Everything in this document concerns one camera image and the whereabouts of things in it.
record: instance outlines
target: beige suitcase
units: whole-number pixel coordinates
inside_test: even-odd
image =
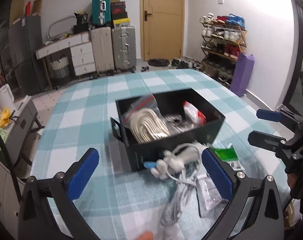
[[[91,40],[97,72],[115,70],[111,28],[93,29]]]

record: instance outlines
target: human hand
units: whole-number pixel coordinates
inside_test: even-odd
[[[293,189],[297,182],[297,175],[295,173],[287,174],[287,184],[290,187],[290,189]]]
[[[154,240],[154,235],[150,231],[146,231],[137,240]]]

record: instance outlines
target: checkered bedsheet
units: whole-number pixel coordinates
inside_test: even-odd
[[[170,239],[169,235],[173,239],[201,239],[218,214],[199,218],[194,191],[178,225],[161,228],[159,218],[173,193],[174,182],[159,181],[149,171],[130,172],[125,147],[112,136],[110,124],[110,117],[119,120],[118,99],[184,88],[193,88],[226,116],[214,146],[232,143],[250,177],[272,174],[285,202],[289,188],[283,163],[272,152],[247,142],[252,130],[278,134],[266,121],[257,119],[254,109],[234,93],[189,69],[117,75],[66,90],[39,142],[32,175],[37,179],[53,177],[58,171],[66,171],[89,147],[96,148],[99,165],[74,204],[100,239],[135,239],[145,230],[151,230],[156,239]],[[50,205],[60,228],[68,234],[53,200]]]

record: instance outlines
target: white appliance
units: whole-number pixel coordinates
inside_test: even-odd
[[[14,105],[14,96],[8,84],[0,88],[0,109],[4,110],[5,107],[10,108],[10,113],[12,114],[16,107]]]

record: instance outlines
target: teal suitcase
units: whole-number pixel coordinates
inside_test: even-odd
[[[106,25],[111,22],[111,0],[93,0],[92,18],[93,24]]]

